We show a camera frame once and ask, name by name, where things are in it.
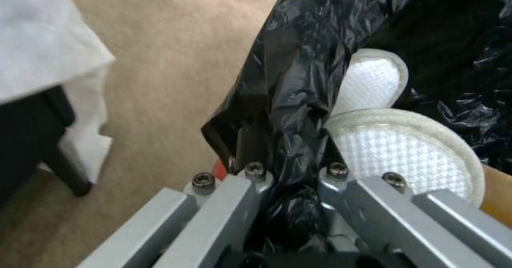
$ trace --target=bolt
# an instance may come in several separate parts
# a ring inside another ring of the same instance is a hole
[[[400,174],[395,172],[386,172],[382,175],[382,180],[384,180],[387,184],[390,184],[391,187],[395,188],[396,191],[402,194],[406,191],[406,179],[403,178]]]
[[[228,174],[232,174],[232,175],[236,175],[236,160],[233,156],[229,157],[228,159],[228,162],[227,162],[227,173]]]
[[[340,162],[333,162],[329,165],[327,176],[336,180],[347,180],[349,169],[347,166]]]
[[[245,165],[245,178],[253,181],[265,179],[266,171],[260,162],[250,162]]]
[[[215,177],[211,173],[197,173],[192,178],[192,189],[197,194],[207,195],[215,190]]]

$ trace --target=red object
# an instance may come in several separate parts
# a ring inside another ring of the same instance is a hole
[[[217,160],[217,162],[215,163],[214,169],[212,170],[212,174],[215,176],[215,178],[221,181],[224,180],[224,178],[226,178],[227,170],[220,159]]]

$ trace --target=black furniture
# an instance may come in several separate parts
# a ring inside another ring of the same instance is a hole
[[[0,206],[44,162],[76,196],[91,184],[62,154],[58,142],[75,114],[62,87],[0,105]]]

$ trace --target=black chair leg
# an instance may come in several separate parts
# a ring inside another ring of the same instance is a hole
[[[58,147],[50,151],[43,162],[73,191],[75,196],[84,196],[91,190],[92,184],[86,176],[73,166]]]

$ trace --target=screw head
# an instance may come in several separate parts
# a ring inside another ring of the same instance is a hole
[[[393,188],[402,194],[407,188],[406,179],[403,178],[402,175],[395,172],[384,173],[382,175],[382,180],[384,180],[387,184],[390,184]]]
[[[192,178],[192,189],[197,194],[210,194],[215,190],[215,177],[207,172],[197,173]]]
[[[341,162],[333,162],[329,165],[327,176],[336,180],[346,180],[349,175],[349,169]]]
[[[266,171],[260,162],[249,162],[245,165],[245,177],[250,180],[262,180],[265,178]]]

